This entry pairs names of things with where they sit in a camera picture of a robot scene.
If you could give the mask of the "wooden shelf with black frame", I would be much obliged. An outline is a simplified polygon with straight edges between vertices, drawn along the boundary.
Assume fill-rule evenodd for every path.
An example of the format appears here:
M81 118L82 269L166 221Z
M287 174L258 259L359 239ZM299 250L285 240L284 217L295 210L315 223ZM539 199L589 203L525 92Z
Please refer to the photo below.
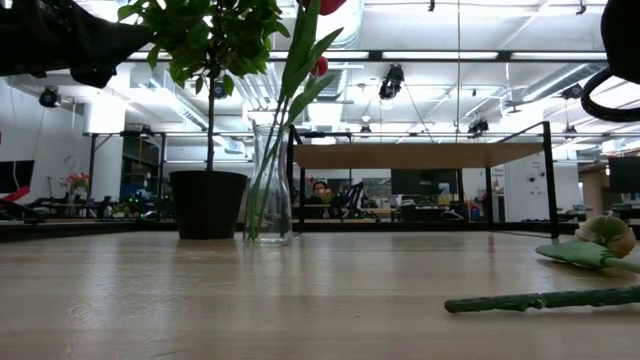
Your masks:
M292 133L286 145L286 175L293 167L304 180L308 169L456 169L482 168L486 193L493 199L491 169L534 154L544 155L549 213L549 233L560 235L555 191L555 173L548 121L541 121L494 143L415 143L304 145Z

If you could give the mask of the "narrow clear glass vase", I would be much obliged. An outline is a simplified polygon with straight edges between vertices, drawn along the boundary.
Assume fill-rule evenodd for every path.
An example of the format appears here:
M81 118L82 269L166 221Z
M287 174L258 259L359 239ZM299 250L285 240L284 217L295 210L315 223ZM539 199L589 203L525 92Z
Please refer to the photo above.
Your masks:
M254 127L254 171L245 205L245 245L286 245L293 238L291 195L286 172L288 138L286 128L272 125Z

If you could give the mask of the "pink flower bouquet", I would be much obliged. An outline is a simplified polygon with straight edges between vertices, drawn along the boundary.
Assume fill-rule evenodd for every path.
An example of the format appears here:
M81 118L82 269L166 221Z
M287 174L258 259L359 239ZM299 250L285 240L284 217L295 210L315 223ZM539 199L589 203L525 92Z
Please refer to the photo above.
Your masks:
M71 196L89 194L89 184L91 177L88 173L72 172L61 179L60 185L65 188Z

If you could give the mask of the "green plant in black pot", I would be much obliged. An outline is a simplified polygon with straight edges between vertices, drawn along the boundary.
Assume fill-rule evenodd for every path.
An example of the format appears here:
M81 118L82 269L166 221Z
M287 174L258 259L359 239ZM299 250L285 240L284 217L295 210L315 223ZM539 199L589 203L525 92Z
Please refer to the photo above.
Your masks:
M214 85L234 90L232 76L266 70L271 36L290 35L277 0L128 0L120 21L136 16L152 33L147 63L161 52L170 56L169 75L183 88L208 93L206 168L169 174L179 236L186 240L231 239L236 231L247 177L216 171L214 160Z

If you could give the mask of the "seated person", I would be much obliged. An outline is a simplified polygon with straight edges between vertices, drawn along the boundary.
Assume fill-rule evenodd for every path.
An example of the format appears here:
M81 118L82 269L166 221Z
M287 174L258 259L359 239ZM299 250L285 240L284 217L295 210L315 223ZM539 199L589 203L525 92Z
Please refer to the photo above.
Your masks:
M312 205L330 204L333 193L325 181L316 181L312 185L312 195L309 203Z

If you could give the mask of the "black monitor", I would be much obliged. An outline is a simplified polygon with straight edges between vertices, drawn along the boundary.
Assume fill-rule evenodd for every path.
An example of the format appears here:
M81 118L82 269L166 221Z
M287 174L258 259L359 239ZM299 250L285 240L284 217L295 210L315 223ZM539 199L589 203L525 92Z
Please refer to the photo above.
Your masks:
M394 195L445 195L458 190L455 170L391 170L391 190Z
M640 193L640 157L610 157L609 184L613 193Z
M33 176L33 160L0 162L0 194L8 194L29 187Z

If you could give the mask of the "black overhead light bar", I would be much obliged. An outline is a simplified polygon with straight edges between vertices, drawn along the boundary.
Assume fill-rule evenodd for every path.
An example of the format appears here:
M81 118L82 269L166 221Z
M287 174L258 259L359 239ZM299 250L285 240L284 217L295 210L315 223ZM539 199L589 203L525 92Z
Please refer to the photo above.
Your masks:
M439 62L439 63L605 63L600 51L399 51L399 50L329 50L324 56L337 62Z

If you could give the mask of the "black metal background frame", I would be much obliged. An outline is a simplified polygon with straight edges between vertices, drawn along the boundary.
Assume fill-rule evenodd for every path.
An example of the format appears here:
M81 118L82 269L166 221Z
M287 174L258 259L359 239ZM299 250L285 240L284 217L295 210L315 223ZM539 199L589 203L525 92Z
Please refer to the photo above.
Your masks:
M164 178L164 164L166 163L166 150L167 150L167 132L153 132L153 131L133 131L133 130L123 130L121 132L83 132L82 135L84 137L90 138L90 155L89 155L89 186L88 186L88 196L92 195L93 191L93 182L94 182L94 168L95 168L95 159L96 152L99 148L101 148L104 144L106 144L113 137L123 137L123 138L138 138L140 141L143 139L148 139L152 142L152 144L158 148L159 157L157 164L157 180L156 180L156 195L159 197L163 196L163 178Z

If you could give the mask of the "red angled object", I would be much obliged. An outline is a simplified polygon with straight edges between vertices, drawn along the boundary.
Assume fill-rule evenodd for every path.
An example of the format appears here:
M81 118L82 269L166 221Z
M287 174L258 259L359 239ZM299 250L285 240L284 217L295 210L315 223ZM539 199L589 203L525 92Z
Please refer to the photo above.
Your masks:
M16 191L9 193L3 197L0 197L0 200L8 201L8 202L16 202L17 200L22 199L26 195L30 193L29 186L23 186L18 188Z

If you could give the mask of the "pink artificial flower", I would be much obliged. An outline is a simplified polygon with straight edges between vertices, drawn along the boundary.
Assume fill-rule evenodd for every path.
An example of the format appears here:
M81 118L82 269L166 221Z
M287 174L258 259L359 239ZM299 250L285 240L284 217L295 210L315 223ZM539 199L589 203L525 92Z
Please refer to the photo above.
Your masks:
M535 252L575 266L640 274L640 264L625 260L635 246L635 233L629 225L619 218L601 215L581 223L571 241L542 245Z

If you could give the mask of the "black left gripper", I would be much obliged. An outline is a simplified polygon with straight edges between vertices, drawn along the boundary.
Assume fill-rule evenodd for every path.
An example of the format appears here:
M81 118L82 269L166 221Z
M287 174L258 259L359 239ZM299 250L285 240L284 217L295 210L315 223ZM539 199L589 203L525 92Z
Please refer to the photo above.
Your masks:
M78 83L104 88L115 64L148 44L153 31L92 15L74 0L0 0L0 77L44 77L70 69Z

